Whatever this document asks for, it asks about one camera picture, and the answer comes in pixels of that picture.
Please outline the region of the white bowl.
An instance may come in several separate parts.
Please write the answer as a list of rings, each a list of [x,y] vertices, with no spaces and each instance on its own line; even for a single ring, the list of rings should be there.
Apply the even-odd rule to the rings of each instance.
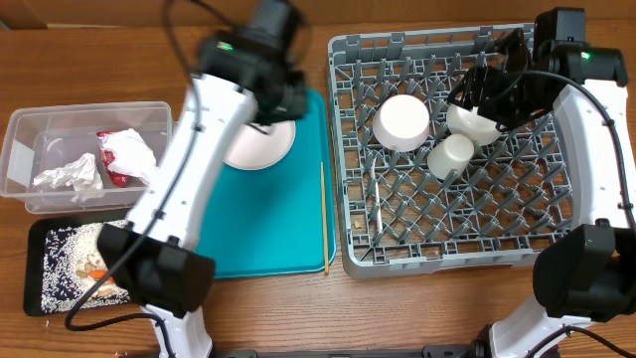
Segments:
[[[497,123],[477,112],[451,104],[446,113],[446,123],[452,134],[462,134],[472,140],[475,146],[485,146],[496,141],[501,132],[496,128]]]

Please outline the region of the large white plate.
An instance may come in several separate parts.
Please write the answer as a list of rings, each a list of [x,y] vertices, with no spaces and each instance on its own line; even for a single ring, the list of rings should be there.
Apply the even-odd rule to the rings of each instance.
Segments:
[[[261,170],[280,161],[291,149],[296,134],[294,121],[273,125],[243,125],[235,137],[225,163],[240,170]]]

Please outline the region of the white cup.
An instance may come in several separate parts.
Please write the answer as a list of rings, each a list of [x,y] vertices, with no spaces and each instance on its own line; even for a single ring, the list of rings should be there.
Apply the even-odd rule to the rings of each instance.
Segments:
[[[445,179],[451,171],[461,174],[473,157],[475,146],[463,134],[451,134],[436,145],[427,157],[429,171],[438,179]]]

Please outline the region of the pink saucer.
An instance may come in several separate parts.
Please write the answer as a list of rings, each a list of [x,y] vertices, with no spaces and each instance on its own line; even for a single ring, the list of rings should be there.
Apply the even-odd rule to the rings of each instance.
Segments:
[[[419,98],[397,94],[386,99],[374,115],[373,133],[383,147],[408,152],[425,142],[429,124],[429,111]]]

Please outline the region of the white plastic fork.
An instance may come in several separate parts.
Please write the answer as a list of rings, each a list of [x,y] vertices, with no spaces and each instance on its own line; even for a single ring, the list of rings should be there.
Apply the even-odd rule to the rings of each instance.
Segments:
[[[381,199],[380,190],[379,190],[379,179],[376,174],[376,157],[375,156],[372,159],[370,174],[371,174],[371,179],[373,182],[372,184],[374,189],[374,210],[376,213],[375,220],[376,220],[377,235],[381,238],[384,233],[384,223],[382,219],[382,199]]]

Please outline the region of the white tissue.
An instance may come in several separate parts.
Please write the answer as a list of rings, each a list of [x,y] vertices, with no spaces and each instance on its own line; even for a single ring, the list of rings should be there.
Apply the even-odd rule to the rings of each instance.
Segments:
[[[153,150],[136,130],[113,131],[106,137],[104,148],[115,156],[108,166],[111,171],[137,178],[144,185],[150,183],[157,171],[157,160]]]

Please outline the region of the white paper napkin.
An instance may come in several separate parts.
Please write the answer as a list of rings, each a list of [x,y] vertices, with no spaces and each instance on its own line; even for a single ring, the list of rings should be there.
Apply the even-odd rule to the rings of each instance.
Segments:
[[[92,153],[85,153],[78,160],[63,167],[41,172],[33,179],[32,184],[49,186],[51,189],[72,187],[75,191],[103,188],[103,182],[96,168],[95,156]]]

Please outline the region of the orange carrot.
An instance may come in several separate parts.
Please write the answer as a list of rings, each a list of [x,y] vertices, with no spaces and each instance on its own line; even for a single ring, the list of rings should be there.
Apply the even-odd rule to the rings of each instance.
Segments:
[[[91,277],[95,281],[99,281],[103,279],[107,274],[107,270],[104,269],[94,269],[88,272],[88,276]]]

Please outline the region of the cooked rice with peanuts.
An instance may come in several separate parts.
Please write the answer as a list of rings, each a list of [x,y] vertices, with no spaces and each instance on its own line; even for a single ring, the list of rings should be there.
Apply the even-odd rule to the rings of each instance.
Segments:
[[[66,225],[46,233],[40,303],[45,314],[69,311],[97,283],[88,272],[107,270],[96,245],[103,226],[104,223]]]

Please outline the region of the red snack wrapper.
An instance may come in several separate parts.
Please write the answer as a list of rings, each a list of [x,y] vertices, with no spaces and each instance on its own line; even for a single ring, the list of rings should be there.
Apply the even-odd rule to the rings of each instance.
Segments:
[[[124,188],[127,184],[129,176],[111,171],[108,168],[108,166],[115,160],[114,154],[104,148],[105,139],[110,134],[113,134],[113,131],[100,131],[96,134],[98,140],[99,157],[112,184],[116,187]]]

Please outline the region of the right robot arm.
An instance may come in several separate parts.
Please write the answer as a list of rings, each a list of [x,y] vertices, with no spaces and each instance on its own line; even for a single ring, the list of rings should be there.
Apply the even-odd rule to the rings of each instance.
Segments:
[[[635,311],[628,74],[619,50],[586,41],[581,8],[544,12],[532,41],[515,29],[494,49],[504,62],[468,70],[448,96],[448,121],[470,133],[469,120],[482,117],[507,132],[552,114],[573,194],[572,227],[537,256],[532,295],[460,355],[555,357],[572,333]]]

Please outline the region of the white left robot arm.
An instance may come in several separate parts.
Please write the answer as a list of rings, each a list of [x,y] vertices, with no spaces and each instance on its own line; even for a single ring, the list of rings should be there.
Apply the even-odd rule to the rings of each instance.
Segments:
[[[172,3],[162,27],[183,69],[186,98],[174,136],[126,224],[104,225],[97,246],[106,278],[124,288],[152,322],[164,357],[209,357],[203,303],[215,264],[196,248],[226,154],[240,129],[298,120],[307,87],[290,58],[304,23],[287,1],[263,1],[244,25],[227,23],[206,39],[192,68],[175,34]]]

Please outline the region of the clear plastic waste bin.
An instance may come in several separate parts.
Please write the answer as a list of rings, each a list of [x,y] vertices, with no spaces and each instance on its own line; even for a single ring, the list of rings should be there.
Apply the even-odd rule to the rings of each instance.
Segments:
[[[164,101],[133,101],[22,108],[14,111],[1,146],[1,195],[25,203],[31,214],[59,214],[129,208],[144,191],[132,178],[118,188],[99,159],[103,189],[86,200],[71,186],[35,186],[41,172],[62,167],[85,153],[99,155],[96,135],[132,128],[160,159],[175,122]]]

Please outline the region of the black rectangular tray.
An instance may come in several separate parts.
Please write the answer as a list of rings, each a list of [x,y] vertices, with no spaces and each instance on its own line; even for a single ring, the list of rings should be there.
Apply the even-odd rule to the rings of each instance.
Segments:
[[[77,227],[90,223],[105,223],[121,228],[125,225],[125,209],[82,213],[72,216],[47,218],[37,221],[29,231],[23,309],[29,316],[45,314],[40,308],[42,295],[45,236],[51,229],[69,225]]]

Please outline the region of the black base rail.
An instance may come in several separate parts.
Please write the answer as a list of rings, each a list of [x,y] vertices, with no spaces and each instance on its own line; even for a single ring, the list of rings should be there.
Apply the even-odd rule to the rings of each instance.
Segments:
[[[427,345],[418,350],[353,350],[257,352],[254,350],[213,350],[210,358],[487,358],[490,352],[483,342],[468,345]]]

